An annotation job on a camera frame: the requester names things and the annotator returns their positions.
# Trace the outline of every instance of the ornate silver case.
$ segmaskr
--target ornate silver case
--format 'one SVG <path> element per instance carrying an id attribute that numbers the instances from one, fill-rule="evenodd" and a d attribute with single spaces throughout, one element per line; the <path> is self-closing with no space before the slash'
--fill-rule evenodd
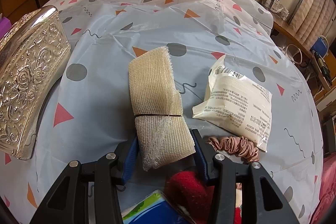
<path id="1" fill-rule="evenodd" d="M 54 6 L 24 15 L 0 40 L 0 150 L 31 158 L 43 101 L 69 58 Z"/>

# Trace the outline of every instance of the barcode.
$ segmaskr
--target barcode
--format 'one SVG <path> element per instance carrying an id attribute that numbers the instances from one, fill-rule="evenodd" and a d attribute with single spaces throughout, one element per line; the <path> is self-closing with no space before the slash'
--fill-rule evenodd
<path id="1" fill-rule="evenodd" d="M 233 77 L 236 77 L 238 79 L 240 79 L 241 77 L 243 77 L 241 74 L 239 74 L 238 72 L 235 72 L 229 68 L 226 68 L 226 67 L 219 67 L 215 70 L 215 75 L 218 75 L 220 73 L 227 73 Z"/>

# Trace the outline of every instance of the table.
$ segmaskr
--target table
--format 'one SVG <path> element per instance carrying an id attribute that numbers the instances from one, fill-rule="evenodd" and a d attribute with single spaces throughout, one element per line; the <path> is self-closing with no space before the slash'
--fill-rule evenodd
<path id="1" fill-rule="evenodd" d="M 225 66 L 272 93 L 272 127 L 265 167 L 301 224 L 319 202 L 323 142 L 317 110 L 302 74 L 281 53 L 258 21 L 271 15 L 254 0 L 51 0 L 71 44 L 72 55 L 41 114 L 31 160 L 0 153 L 0 196 L 28 224 L 55 179 L 72 160 L 95 161 L 113 152 L 134 130 L 128 64 L 157 47 L 168 47 L 184 118 L 202 137 L 229 136 L 193 119 L 203 101 L 209 70 L 225 54 Z M 192 156 L 145 172 L 141 157 L 125 188 L 121 210 L 181 170 Z M 88 203 L 94 202 L 94 187 Z"/>

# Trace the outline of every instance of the burlap roll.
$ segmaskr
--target burlap roll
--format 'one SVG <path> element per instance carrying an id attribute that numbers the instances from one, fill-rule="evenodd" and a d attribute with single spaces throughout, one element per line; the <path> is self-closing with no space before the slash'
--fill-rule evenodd
<path id="1" fill-rule="evenodd" d="M 151 50 L 130 62 L 129 89 L 144 170 L 195 152 L 167 47 Z"/>

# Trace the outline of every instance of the pink blanket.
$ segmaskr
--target pink blanket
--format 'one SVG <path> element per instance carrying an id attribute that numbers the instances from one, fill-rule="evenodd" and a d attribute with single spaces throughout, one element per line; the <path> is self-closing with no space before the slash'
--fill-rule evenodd
<path id="1" fill-rule="evenodd" d="M 311 219 L 311 224 L 318 220 L 327 212 L 336 195 L 336 153 L 323 159 L 323 172 L 320 189 L 320 203 Z"/>

